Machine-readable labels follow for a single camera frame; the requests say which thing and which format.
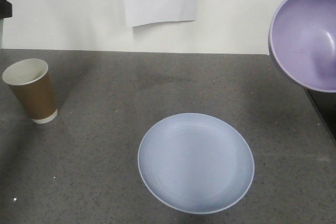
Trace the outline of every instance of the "cup rim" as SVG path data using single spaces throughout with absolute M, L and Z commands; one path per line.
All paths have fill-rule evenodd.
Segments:
M 12 70 L 13 68 L 18 67 L 18 65 L 22 64 L 25 61 L 39 61 L 45 67 L 45 69 L 43 70 L 43 73 L 40 74 L 37 78 L 34 78 L 31 81 L 23 82 L 23 83 L 20 83 L 20 84 L 13 83 L 12 81 L 8 80 L 8 76 L 7 76 L 7 75 L 9 75 L 8 72 L 10 70 Z M 28 85 L 28 84 L 31 84 L 33 82 L 36 82 L 36 81 L 40 80 L 41 78 L 43 78 L 47 74 L 48 70 L 49 70 L 49 66 L 48 66 L 48 64 L 44 60 L 37 59 L 37 58 L 28 58 L 28 59 L 24 59 L 24 60 L 18 61 L 16 63 L 10 65 L 9 67 L 7 67 L 5 69 L 5 71 L 3 72 L 3 74 L 2 74 L 2 79 L 8 85 L 12 85 L 12 86 L 24 86 L 24 85 Z

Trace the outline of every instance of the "white plate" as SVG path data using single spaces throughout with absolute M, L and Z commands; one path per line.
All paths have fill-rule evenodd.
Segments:
M 244 138 L 227 123 L 197 113 L 169 116 L 151 127 L 141 141 L 138 166 L 158 200 L 191 214 L 234 205 L 254 176 Z

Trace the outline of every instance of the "purple bowl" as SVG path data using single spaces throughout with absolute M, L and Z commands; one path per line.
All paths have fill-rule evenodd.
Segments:
M 272 19 L 268 45 L 291 79 L 336 92 L 336 0 L 285 0 Z

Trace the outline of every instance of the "white wall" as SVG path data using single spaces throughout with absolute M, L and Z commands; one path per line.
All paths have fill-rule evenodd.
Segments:
M 199 0 L 197 20 L 129 28 L 123 0 L 9 0 L 3 48 L 267 54 L 282 0 Z

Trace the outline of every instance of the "plastic bowl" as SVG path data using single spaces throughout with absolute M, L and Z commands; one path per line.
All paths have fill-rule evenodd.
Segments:
M 272 19 L 268 43 L 292 80 L 336 92 L 336 0 L 284 0 Z
M 191 214 L 233 206 L 254 176 L 243 137 L 227 123 L 197 113 L 173 115 L 151 127 L 140 144 L 138 165 L 158 200 Z

